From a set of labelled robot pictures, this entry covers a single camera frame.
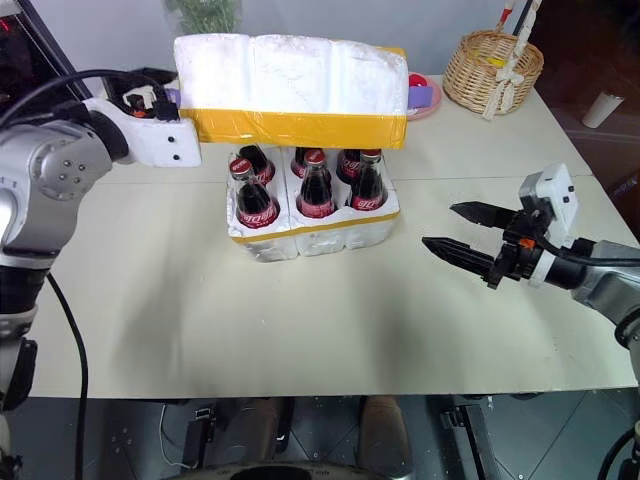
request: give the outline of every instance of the red bottle label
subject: red bottle label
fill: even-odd
[[[300,165],[295,160],[291,162],[291,171],[295,173],[297,177],[304,178],[304,170],[304,166]]]
[[[272,179],[273,179],[273,175],[276,173],[276,168],[273,165],[273,163],[268,162],[267,163],[267,167],[262,169],[261,172],[258,172],[256,174],[256,177],[258,178],[258,181],[263,184],[266,185],[267,183],[269,183]]]
[[[378,195],[374,198],[362,198],[354,195],[351,198],[351,206],[356,210],[376,210],[382,206],[382,195]]]
[[[340,171],[342,172],[342,175],[353,180],[358,174],[359,165],[360,162],[358,160],[349,160],[348,158],[343,157],[340,161]]]
[[[320,205],[312,205],[300,199],[300,213],[309,218],[324,218],[328,217],[334,212],[333,201],[329,200],[327,203]]]
[[[246,227],[261,228],[273,223],[278,218],[278,213],[280,213],[280,209],[277,207],[276,202],[272,201],[264,212],[244,213],[238,211],[238,220]]]

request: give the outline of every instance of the white table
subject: white table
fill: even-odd
[[[200,169],[118,166],[86,197],[54,267],[87,344],[89,395],[635,385],[613,326],[567,292],[508,279],[495,292],[422,246],[423,235],[450,236],[495,254],[500,232],[449,205],[517,208],[524,176],[556,161],[575,176],[575,233],[636,244],[537,94],[492,123],[443,102],[410,124],[405,150],[387,152],[402,215],[392,236],[368,249],[271,264],[245,256],[226,234],[228,145],[204,146]],[[77,396],[75,345],[48,287],[39,304],[32,394]]]

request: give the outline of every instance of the green plant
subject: green plant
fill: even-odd
[[[166,0],[182,14],[184,33],[230,33],[236,26],[235,0]]]

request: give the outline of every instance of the white ribbon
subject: white ribbon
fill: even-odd
[[[484,112],[482,112],[482,117],[487,120],[491,120],[495,116],[498,110],[498,104],[500,104],[501,113],[507,113],[509,111],[513,106],[515,87],[524,81],[524,77],[513,70],[509,72],[507,66],[497,71],[496,80],[500,83],[498,83],[495,90],[491,92],[487,106],[484,107]]]
[[[541,3],[542,0],[533,0],[507,64],[496,72],[496,80],[500,83],[498,83],[495,90],[491,92],[487,106],[484,107],[484,112],[482,112],[482,117],[487,120],[491,120],[495,116],[498,110],[498,102],[500,103],[501,113],[507,113],[513,106],[516,91],[515,87],[524,81],[524,77],[514,72],[513,69],[518,64],[518,60],[520,60],[524,48],[527,45],[529,35],[531,35],[531,29],[536,21],[536,11]]]

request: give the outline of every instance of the purple object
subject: purple object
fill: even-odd
[[[433,87],[409,87],[409,108],[430,107],[433,102]]]

